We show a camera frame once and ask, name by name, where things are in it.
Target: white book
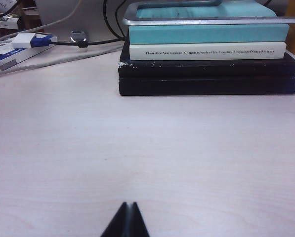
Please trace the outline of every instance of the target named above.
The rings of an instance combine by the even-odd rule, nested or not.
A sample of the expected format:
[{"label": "white book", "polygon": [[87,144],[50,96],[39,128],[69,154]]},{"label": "white book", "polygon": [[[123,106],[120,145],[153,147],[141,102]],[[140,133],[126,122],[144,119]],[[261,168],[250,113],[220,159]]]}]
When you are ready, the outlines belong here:
[{"label": "white book", "polygon": [[228,60],[283,58],[284,42],[131,44],[131,60]]}]

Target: book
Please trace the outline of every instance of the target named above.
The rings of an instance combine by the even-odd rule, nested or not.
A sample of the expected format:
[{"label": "book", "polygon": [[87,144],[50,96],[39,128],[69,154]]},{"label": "book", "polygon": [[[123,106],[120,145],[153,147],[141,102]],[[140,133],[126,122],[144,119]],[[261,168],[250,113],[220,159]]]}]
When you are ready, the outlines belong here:
[{"label": "book", "polygon": [[[142,19],[196,17],[267,17],[276,16],[269,8],[254,0],[223,1],[219,6],[189,6],[139,8],[136,16]],[[212,43],[285,41],[289,25],[156,25],[130,26],[131,44]]]},{"label": "book", "polygon": [[19,30],[24,28],[24,23],[20,15],[10,13],[0,17],[0,28]]},{"label": "book", "polygon": [[131,60],[229,60],[283,58],[284,42],[130,44]]},{"label": "book", "polygon": [[130,26],[129,28],[131,44],[285,41],[288,31],[289,26],[285,24]]},{"label": "book", "polygon": [[128,36],[119,62],[119,76],[128,77],[199,77],[236,75],[295,76],[295,56],[286,51],[283,59],[251,60],[131,60]]},{"label": "book", "polygon": [[119,78],[121,95],[295,94],[295,76]]}]

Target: white desk surface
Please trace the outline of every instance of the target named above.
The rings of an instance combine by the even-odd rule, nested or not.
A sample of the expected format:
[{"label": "white desk surface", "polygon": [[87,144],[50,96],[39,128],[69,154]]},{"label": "white desk surface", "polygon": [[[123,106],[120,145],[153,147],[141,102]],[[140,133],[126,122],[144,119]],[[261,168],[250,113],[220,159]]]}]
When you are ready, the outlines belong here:
[{"label": "white desk surface", "polygon": [[295,237],[295,95],[122,97],[119,55],[0,77],[0,237]]}]

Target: black object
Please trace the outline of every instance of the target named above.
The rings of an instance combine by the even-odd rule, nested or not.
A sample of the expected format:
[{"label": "black object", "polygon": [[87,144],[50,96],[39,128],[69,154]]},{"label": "black object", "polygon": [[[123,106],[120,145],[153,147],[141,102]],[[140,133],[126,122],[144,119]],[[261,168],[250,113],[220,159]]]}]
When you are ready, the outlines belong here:
[{"label": "black object", "polygon": [[206,76],[295,76],[295,59],[285,53],[283,59],[249,60],[130,60],[127,35],[120,56],[121,78],[206,77]]},{"label": "black object", "polygon": [[121,95],[295,94],[295,76],[120,78]]},{"label": "black object", "polygon": [[123,202],[101,237],[149,237],[137,203]]}]

